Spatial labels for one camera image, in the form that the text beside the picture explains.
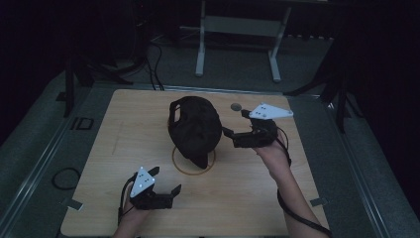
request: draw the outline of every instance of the forearm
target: forearm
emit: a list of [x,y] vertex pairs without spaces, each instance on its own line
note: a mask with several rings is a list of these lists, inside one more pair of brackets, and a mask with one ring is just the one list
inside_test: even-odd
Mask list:
[[140,226],[146,220],[149,212],[142,210],[130,211],[121,219],[113,238],[133,238],[136,236]]
[[[309,207],[290,169],[281,173],[271,173],[277,183],[278,191],[287,207],[298,216],[320,224]],[[287,228],[291,237],[327,237],[326,234],[315,230],[284,213]]]

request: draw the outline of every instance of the black mesh cap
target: black mesh cap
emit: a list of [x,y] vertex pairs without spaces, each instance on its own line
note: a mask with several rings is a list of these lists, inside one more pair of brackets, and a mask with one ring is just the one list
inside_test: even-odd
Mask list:
[[[178,109],[179,119],[175,121]],[[170,103],[168,131],[182,156],[204,170],[208,165],[208,153],[220,141],[222,123],[210,101],[198,96],[185,96]]]

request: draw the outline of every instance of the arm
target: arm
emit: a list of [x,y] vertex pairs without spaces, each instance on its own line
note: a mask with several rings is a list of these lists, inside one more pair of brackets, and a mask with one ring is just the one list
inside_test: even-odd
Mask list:
[[151,212],[150,210],[139,210],[136,209],[136,207],[133,207],[133,204],[130,202],[129,198],[130,190],[131,186],[129,186],[127,189],[126,202],[124,203],[124,213],[127,213],[121,218],[121,222],[114,235],[112,236],[113,238],[135,237],[139,227]]
[[[278,131],[278,139],[284,143],[280,131]],[[262,158],[269,174],[277,184],[281,197],[290,210],[307,220],[320,224],[291,172],[283,148],[274,141],[267,147],[254,148],[254,150]],[[291,237],[328,237],[326,234],[295,220],[286,213],[284,213],[284,218]]]

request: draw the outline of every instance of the floor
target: floor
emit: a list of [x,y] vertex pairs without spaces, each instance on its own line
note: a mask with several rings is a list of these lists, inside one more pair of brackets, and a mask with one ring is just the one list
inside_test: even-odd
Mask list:
[[[277,57],[282,81],[275,83],[263,48],[255,50],[235,39],[229,45],[220,44],[220,36],[209,36],[204,75],[196,77],[196,37],[195,32],[185,33],[177,46],[164,37],[153,39],[148,58],[152,66],[158,63],[155,73],[165,90],[281,94],[309,82],[332,44],[284,39]],[[64,102],[56,97],[64,91],[64,73],[58,75],[0,148],[1,237],[64,237],[59,226],[73,189],[58,189],[52,179],[65,168],[83,171],[115,89],[153,90],[147,67],[122,77],[134,85],[120,85],[99,75],[92,87],[76,85],[75,107],[63,118]],[[324,209],[334,236],[420,237],[419,221],[368,123],[348,108],[346,133],[340,133],[334,103],[317,98],[322,88],[289,97],[289,103],[320,196],[327,200]],[[77,118],[94,119],[92,129],[72,129]],[[77,184],[74,173],[56,179],[62,186]]]

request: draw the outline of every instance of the wooden table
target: wooden table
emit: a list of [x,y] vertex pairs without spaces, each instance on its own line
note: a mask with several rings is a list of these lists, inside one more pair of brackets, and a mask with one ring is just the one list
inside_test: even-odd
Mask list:
[[[200,176],[178,171],[171,159],[174,145],[167,132],[170,102],[197,95],[212,102],[222,125],[250,132],[250,121],[231,109],[240,103],[253,110],[261,102],[289,109],[278,95],[115,91],[86,166],[74,193],[83,203],[69,209],[61,226],[67,236],[111,236],[117,228],[117,208],[126,180],[144,167],[160,167],[157,193],[170,193],[182,184],[172,209],[155,210],[139,228],[142,236],[278,236],[287,234],[275,182],[252,149],[234,148],[222,135],[214,167]],[[275,120],[289,138],[293,173],[307,200],[318,198],[294,119]],[[322,206],[312,207],[322,225],[328,223]]]

